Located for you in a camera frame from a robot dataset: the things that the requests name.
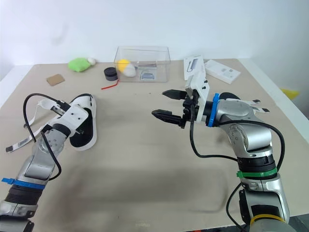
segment table surface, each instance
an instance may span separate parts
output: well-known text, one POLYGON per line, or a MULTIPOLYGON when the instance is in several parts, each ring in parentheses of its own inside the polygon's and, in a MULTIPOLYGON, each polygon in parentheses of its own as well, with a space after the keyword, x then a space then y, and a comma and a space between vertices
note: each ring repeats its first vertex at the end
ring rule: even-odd
MULTIPOLYGON (((241 75, 229 85, 208 76, 209 99, 215 92, 232 92, 241 99, 260 99, 270 114, 257 115, 277 127, 285 137, 286 155, 281 177, 291 215, 309 212, 307 169, 309 145, 293 124, 236 59, 218 60, 241 75)), ((200 159, 191 149, 189 125, 184 130, 151 115, 155 109, 182 115, 182 102, 161 93, 183 89, 182 61, 170 65, 167 83, 119 83, 111 89, 103 70, 111 63, 98 63, 83 73, 66 64, 35 65, 0 109, 0 177, 14 178, 31 155, 32 143, 7 154, 5 147, 28 136, 23 128, 22 105, 33 92, 70 102, 82 93, 97 101, 97 143, 84 152, 66 141, 59 162, 62 174, 50 181, 39 200, 32 221, 35 232, 183 232, 230 225, 225 213, 229 194, 239 183, 238 166, 225 159, 200 159), (65 82, 49 86, 46 78, 61 74, 65 82)), ((28 117, 37 101, 28 103, 28 117)), ((36 130, 54 115, 41 111, 36 130)), ((195 141, 201 154, 235 156, 226 134, 219 128, 195 126, 195 141)), ((274 157, 280 143, 273 134, 274 157)), ((9 186, 0 185, 4 199, 9 186)), ((230 205, 232 216, 241 222, 238 196, 230 205)))

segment white egg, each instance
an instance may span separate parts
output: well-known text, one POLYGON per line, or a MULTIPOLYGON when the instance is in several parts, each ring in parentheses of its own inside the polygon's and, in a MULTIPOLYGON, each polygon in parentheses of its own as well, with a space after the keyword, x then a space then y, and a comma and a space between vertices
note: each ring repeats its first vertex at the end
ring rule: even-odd
POLYGON ((88 58, 87 60, 88 60, 88 62, 89 62, 91 65, 95 65, 95 64, 96 64, 96 60, 93 59, 93 58, 88 58))
POLYGON ((133 64, 128 64, 125 69, 122 71, 122 73, 126 76, 126 77, 134 77, 136 76, 136 70, 133 64))

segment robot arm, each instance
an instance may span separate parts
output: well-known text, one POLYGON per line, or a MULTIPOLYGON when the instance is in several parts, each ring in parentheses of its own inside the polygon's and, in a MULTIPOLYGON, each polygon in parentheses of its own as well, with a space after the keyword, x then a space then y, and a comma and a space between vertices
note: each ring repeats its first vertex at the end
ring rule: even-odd
POLYGON ((193 76, 186 84, 186 92, 163 92, 172 99, 184 100, 182 117, 165 110, 154 110, 152 114, 181 128, 185 127, 186 121, 196 120, 206 122, 206 126, 223 129, 237 156, 237 176, 243 187, 239 191, 243 221, 251 225, 251 232, 293 232, 292 227, 287 224, 289 208, 272 155, 271 132, 269 128, 257 125, 262 121, 254 114, 256 111, 268 110, 251 106, 248 104, 250 102, 242 101, 230 93, 224 93, 220 97, 216 94, 213 101, 205 101, 209 91, 206 84, 205 79, 193 76))
POLYGON ((37 202, 55 168, 56 158, 68 137, 73 136, 88 118, 88 112, 79 105, 67 104, 60 117, 51 119, 33 145, 32 155, 26 159, 16 179, 4 178, 12 184, 4 201, 0 203, 0 231, 31 232, 37 202))

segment yellow ring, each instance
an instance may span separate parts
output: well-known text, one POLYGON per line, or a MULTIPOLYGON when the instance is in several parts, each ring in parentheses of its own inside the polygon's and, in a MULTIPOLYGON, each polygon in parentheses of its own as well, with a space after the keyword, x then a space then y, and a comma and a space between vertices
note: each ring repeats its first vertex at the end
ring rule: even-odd
POLYGON ((285 220, 283 220, 281 217, 278 217, 278 216, 275 216, 275 215, 272 215, 272 214, 259 214, 259 215, 256 215, 254 216, 251 221, 250 221, 250 225, 252 225, 255 220, 257 220, 258 218, 271 218, 271 219, 276 219, 276 220, 279 220, 279 221, 282 221, 282 222, 285 222, 285 220))

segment red wire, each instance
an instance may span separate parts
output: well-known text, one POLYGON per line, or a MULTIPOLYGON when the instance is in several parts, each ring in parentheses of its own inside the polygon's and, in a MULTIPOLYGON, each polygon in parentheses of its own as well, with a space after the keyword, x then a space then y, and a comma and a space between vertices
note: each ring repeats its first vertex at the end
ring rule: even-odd
POLYGON ((103 88, 101 88, 101 90, 104 90, 104 89, 107 89, 107 88, 112 88, 112 87, 116 86, 118 83, 119 83, 119 79, 117 79, 116 84, 111 85, 111 86, 107 86, 107 87, 103 87, 103 88))

